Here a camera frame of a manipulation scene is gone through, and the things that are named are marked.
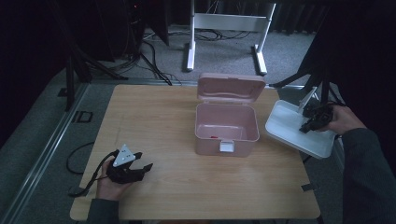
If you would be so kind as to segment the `dark computer tower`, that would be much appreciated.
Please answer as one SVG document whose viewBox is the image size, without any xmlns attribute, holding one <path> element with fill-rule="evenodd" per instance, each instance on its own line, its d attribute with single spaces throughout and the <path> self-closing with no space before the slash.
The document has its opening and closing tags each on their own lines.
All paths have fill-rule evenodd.
<svg viewBox="0 0 396 224">
<path fill-rule="evenodd" d="M 145 23 L 142 0 L 95 0 L 106 32 L 111 60 L 140 54 Z"/>
</svg>

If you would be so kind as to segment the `black tripod stand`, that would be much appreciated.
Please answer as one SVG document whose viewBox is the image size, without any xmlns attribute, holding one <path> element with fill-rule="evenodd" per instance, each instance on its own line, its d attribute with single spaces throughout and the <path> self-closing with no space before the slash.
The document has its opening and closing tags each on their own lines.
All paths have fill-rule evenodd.
<svg viewBox="0 0 396 224">
<path fill-rule="evenodd" d="M 66 42 L 65 51 L 69 54 L 65 65 L 66 89 L 64 94 L 66 96 L 66 111 L 69 111 L 72 108 L 76 100 L 74 75 L 78 75 L 78 78 L 82 83 L 90 83 L 92 81 L 92 74 L 88 63 L 116 80 L 127 80 L 127 77 L 118 75 L 109 68 L 106 68 L 78 46 L 57 0 L 46 0 L 46 3 L 61 30 Z"/>
<path fill-rule="evenodd" d="M 320 101 L 325 103 L 329 97 L 332 68 L 337 65 L 342 53 L 342 37 L 349 22 L 349 10 L 350 7 L 347 4 L 331 5 L 297 73 L 282 81 L 270 84 L 270 87 L 281 89 L 291 82 L 309 75 L 303 90 L 308 92 L 313 87 L 321 86 Z"/>
</svg>

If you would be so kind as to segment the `white plastic tray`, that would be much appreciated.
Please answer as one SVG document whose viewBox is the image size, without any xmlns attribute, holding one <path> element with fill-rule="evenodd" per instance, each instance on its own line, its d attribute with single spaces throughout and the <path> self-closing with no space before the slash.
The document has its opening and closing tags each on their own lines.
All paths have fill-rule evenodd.
<svg viewBox="0 0 396 224">
<path fill-rule="evenodd" d="M 297 105 L 278 100 L 265 123 L 265 130 L 276 140 L 316 159 L 330 157 L 335 133 L 332 131 L 303 133 L 300 128 L 305 121 L 306 118 L 298 112 Z"/>
</svg>

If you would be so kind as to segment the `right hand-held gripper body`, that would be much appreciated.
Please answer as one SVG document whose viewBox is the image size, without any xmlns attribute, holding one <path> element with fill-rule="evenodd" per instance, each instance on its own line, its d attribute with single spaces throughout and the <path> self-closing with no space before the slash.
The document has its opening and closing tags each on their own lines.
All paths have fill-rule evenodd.
<svg viewBox="0 0 396 224">
<path fill-rule="evenodd" d="M 310 104 L 310 100 L 312 99 L 316 91 L 317 91 L 317 87 L 313 87 L 312 90 L 300 101 L 298 107 L 298 113 L 301 114 L 302 116 L 303 116 L 304 108 L 307 105 L 312 105 Z M 308 120 L 313 120 L 315 122 L 315 127 L 313 128 L 312 131 L 316 131 L 326 126 L 332 120 L 332 108 L 329 104 L 312 105 L 312 106 L 314 107 L 313 116 L 311 118 L 305 118 L 304 123 L 306 123 Z"/>
</svg>

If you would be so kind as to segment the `pink storage box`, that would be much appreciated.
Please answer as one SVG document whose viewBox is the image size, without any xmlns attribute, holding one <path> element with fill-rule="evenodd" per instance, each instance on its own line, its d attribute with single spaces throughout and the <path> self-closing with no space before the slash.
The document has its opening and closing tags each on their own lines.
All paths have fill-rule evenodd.
<svg viewBox="0 0 396 224">
<path fill-rule="evenodd" d="M 203 73 L 197 83 L 195 152 L 208 156 L 246 157 L 260 139 L 251 106 L 265 87 L 262 77 Z"/>
</svg>

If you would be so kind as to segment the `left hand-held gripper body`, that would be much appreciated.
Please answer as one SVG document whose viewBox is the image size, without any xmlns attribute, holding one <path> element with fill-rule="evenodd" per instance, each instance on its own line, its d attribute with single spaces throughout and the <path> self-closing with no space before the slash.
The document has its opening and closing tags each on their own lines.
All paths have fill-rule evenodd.
<svg viewBox="0 0 396 224">
<path fill-rule="evenodd" d="M 141 181 L 145 173 L 142 169 L 130 169 L 134 161 L 136 161 L 134 159 L 134 153 L 126 145 L 123 145 L 121 149 L 117 150 L 116 158 L 108 166 L 106 171 L 107 177 L 119 184 Z"/>
</svg>

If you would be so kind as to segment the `person's right hand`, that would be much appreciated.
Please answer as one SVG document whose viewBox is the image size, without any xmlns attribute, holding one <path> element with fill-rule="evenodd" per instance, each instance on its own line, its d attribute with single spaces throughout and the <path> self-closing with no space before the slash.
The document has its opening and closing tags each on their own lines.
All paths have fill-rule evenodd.
<svg viewBox="0 0 396 224">
<path fill-rule="evenodd" d="M 366 126 L 348 106 L 333 105 L 332 120 L 318 131 L 332 131 L 343 135 L 355 129 L 366 129 Z"/>
</svg>

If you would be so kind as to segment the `person's left hand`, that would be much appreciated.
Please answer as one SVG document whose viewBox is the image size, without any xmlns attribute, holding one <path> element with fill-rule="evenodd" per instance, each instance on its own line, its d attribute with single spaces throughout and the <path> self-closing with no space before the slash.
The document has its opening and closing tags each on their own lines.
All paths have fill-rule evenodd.
<svg viewBox="0 0 396 224">
<path fill-rule="evenodd" d="M 119 201 L 124 192 L 131 187 L 132 184 L 119 184 L 107 177 L 106 171 L 110 164 L 111 161 L 105 161 L 102 165 L 102 172 L 97 180 L 96 198 L 108 201 Z"/>
</svg>

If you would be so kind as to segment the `white metal stand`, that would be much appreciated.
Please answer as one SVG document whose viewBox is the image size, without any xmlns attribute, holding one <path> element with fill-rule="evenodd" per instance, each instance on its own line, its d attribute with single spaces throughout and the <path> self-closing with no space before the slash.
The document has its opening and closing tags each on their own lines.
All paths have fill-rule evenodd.
<svg viewBox="0 0 396 224">
<path fill-rule="evenodd" d="M 186 68 L 194 69 L 195 62 L 195 30 L 211 29 L 239 32 L 260 33 L 260 41 L 254 45 L 254 57 L 258 64 L 259 74 L 267 74 L 267 67 L 263 56 L 263 47 L 269 32 L 272 18 L 276 9 L 276 3 L 270 3 L 264 16 L 246 16 L 229 14 L 208 14 L 195 11 L 195 0 L 191 0 L 190 12 L 190 44 Z"/>
</svg>

